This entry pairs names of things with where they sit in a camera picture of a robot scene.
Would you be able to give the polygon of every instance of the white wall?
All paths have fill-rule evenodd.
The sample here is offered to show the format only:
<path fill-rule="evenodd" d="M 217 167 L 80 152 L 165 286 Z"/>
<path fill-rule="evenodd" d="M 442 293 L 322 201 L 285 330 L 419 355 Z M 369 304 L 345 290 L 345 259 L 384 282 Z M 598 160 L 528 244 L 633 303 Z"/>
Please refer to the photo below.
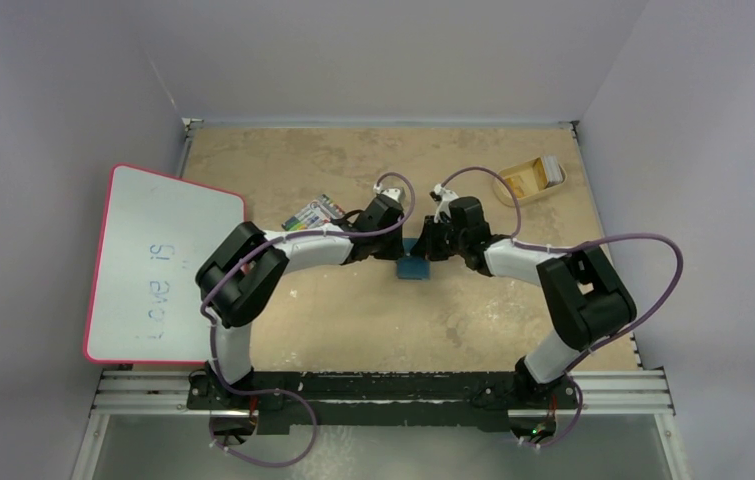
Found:
<path fill-rule="evenodd" d="M 0 478 L 68 478 L 110 167 L 173 171 L 181 123 L 117 4 L 0 1 Z"/>
<path fill-rule="evenodd" d="M 649 2 L 582 127 L 606 231 L 684 251 L 678 291 L 637 339 L 668 369 L 695 478 L 755 478 L 755 2 Z M 670 255 L 613 252 L 655 298 Z"/>
<path fill-rule="evenodd" d="M 135 0 L 183 116 L 570 121 L 647 0 Z"/>

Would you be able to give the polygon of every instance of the wooden tabletop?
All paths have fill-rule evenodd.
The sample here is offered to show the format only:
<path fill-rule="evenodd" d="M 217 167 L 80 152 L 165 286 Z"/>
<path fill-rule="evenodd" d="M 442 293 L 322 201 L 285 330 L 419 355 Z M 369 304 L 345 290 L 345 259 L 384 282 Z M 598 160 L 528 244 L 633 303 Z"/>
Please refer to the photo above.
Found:
<path fill-rule="evenodd" d="M 205 127 L 184 178 L 241 194 L 247 218 L 280 230 L 322 193 L 343 209 L 364 208 L 376 178 L 397 171 L 417 194 L 404 236 L 418 237 L 435 207 L 428 193 L 450 173 L 470 165 L 499 170 L 546 154 L 557 156 L 568 181 L 523 206 L 519 238 L 552 245 L 598 238 L 579 152 L 560 128 Z M 467 173 L 450 188 L 481 200 L 494 233 L 515 228 L 515 212 L 496 199 L 490 177 Z M 394 262 L 373 259 L 286 275 L 253 325 L 251 356 L 265 370 L 509 370 L 552 330 L 538 287 L 484 277 L 457 257 L 431 264 L 426 281 L 399 280 Z M 629 339 L 581 369 L 636 369 Z"/>

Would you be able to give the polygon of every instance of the gray wall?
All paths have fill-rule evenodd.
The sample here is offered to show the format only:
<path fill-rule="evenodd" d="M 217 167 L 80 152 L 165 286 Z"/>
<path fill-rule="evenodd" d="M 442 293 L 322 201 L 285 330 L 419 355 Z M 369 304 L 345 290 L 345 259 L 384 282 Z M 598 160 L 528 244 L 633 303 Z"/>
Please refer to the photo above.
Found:
<path fill-rule="evenodd" d="M 649 2 L 582 126 L 607 232 L 664 232 L 685 254 L 636 336 L 668 369 L 695 478 L 755 478 L 755 2 Z M 655 298 L 670 255 L 613 252 Z"/>
<path fill-rule="evenodd" d="M 569 121 L 647 0 L 135 0 L 183 116 Z"/>
<path fill-rule="evenodd" d="M 109 169 L 172 170 L 181 124 L 115 2 L 0 1 L 0 478 L 68 478 Z"/>

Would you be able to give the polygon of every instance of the blue object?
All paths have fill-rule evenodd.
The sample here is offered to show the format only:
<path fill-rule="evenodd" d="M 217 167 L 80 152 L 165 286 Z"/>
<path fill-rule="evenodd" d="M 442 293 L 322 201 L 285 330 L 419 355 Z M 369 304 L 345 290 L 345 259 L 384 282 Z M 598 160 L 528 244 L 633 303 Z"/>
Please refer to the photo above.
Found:
<path fill-rule="evenodd" d="M 403 240 L 406 256 L 397 261 L 397 276 L 402 280 L 430 279 L 430 262 L 424 258 L 409 255 L 409 251 L 417 241 L 417 238 L 404 238 Z"/>

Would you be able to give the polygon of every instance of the table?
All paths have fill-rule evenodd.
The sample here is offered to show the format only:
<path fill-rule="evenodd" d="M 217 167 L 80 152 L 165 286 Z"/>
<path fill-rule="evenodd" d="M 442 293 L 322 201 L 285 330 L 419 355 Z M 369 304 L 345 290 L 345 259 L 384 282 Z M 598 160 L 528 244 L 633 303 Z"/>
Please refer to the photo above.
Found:
<path fill-rule="evenodd" d="M 184 178 L 237 192 L 260 228 L 280 224 L 326 193 L 342 208 L 364 208 L 386 171 L 407 176 L 418 205 L 404 225 L 417 237 L 432 214 L 433 185 L 469 165 L 495 170 L 553 154 L 566 170 L 561 191 L 522 208 L 519 238 L 573 245 L 601 236 L 582 160 L 565 128 L 235 128 L 204 127 Z M 451 182 L 483 202 L 493 232 L 515 227 L 492 179 Z M 538 287 L 487 278 L 462 259 L 431 265 L 427 281 L 398 280 L 394 262 L 367 260 L 286 275 L 254 322 L 251 356 L 262 370 L 509 370 L 552 329 Z M 635 370 L 630 339 L 596 352 L 585 370 Z"/>

